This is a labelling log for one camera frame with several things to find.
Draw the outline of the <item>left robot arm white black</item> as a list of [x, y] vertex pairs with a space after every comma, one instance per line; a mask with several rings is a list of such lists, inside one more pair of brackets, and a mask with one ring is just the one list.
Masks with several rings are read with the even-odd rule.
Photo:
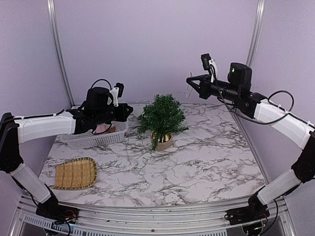
[[13, 116], [5, 113], [0, 120], [0, 169], [38, 202], [37, 208], [52, 219], [62, 215], [62, 207], [53, 194], [34, 172], [24, 163], [19, 145], [28, 141], [57, 135], [79, 135], [92, 131], [96, 135], [99, 125], [112, 122], [126, 122], [133, 108], [120, 103], [124, 85], [104, 88], [92, 84], [86, 100], [76, 109], [62, 110], [58, 113]]

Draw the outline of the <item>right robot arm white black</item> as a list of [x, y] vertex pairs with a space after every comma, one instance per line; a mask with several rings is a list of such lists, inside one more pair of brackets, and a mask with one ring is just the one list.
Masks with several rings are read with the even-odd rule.
[[250, 67], [233, 62], [223, 80], [214, 59], [202, 58], [204, 73], [186, 82], [201, 99], [222, 102], [245, 134], [267, 184], [249, 197], [244, 209], [255, 220], [277, 198], [293, 205], [302, 184], [315, 180], [315, 123], [293, 113], [294, 97], [286, 90], [263, 95], [252, 87]]

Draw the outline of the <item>small green christmas tree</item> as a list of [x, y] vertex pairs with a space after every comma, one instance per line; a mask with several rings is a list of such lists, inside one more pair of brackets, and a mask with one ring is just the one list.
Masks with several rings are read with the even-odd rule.
[[186, 119], [184, 111], [180, 108], [181, 103], [172, 94], [155, 95], [151, 104], [143, 108], [139, 116], [137, 132], [145, 134], [150, 131], [154, 136], [151, 138], [151, 149], [156, 151], [158, 144], [165, 142], [166, 135], [175, 135], [189, 130], [183, 126]]

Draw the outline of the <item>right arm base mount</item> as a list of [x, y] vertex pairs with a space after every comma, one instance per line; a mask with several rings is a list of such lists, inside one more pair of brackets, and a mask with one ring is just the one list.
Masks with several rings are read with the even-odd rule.
[[227, 210], [224, 218], [229, 221], [230, 225], [237, 225], [268, 218], [269, 216], [270, 212], [266, 207], [258, 211], [251, 211], [248, 206], [245, 206]]

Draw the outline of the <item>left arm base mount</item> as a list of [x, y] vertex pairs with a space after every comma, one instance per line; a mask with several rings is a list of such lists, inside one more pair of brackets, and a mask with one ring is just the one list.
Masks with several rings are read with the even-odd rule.
[[61, 223], [75, 223], [79, 209], [64, 205], [52, 205], [44, 206], [39, 205], [36, 209], [36, 214], [45, 218], [53, 219], [57, 221], [57, 224]]

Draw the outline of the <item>white plastic basket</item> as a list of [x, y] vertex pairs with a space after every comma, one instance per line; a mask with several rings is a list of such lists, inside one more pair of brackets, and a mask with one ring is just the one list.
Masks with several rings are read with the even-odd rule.
[[59, 135], [59, 139], [69, 145], [72, 149], [92, 148], [96, 146], [120, 143], [125, 138], [128, 131], [128, 121], [112, 122], [112, 128], [116, 128], [115, 132], [94, 135], [89, 130], [86, 133], [78, 135]]

